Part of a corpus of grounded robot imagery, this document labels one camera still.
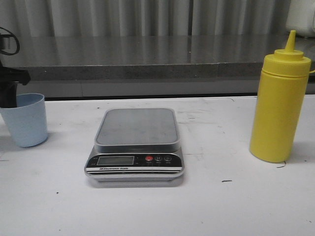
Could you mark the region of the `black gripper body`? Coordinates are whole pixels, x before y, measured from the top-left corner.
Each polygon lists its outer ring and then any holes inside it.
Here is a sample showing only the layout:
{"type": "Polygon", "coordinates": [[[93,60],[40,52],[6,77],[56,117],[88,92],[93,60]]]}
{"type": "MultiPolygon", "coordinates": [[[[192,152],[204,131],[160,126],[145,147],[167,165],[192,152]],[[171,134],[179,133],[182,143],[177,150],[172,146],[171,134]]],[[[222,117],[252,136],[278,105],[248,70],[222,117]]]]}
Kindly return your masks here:
{"type": "Polygon", "coordinates": [[[31,80],[27,70],[13,69],[0,64],[0,83],[19,83],[27,85],[31,80]]]}

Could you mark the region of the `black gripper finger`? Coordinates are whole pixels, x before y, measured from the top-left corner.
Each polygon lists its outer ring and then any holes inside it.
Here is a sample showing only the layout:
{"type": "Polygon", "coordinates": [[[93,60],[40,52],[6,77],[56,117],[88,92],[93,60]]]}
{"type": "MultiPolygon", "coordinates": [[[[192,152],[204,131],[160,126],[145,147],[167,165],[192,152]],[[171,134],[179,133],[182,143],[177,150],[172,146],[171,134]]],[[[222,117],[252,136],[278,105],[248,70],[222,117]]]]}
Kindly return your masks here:
{"type": "Polygon", "coordinates": [[[16,108],[16,89],[18,82],[1,82],[0,83],[0,107],[16,108]]]}

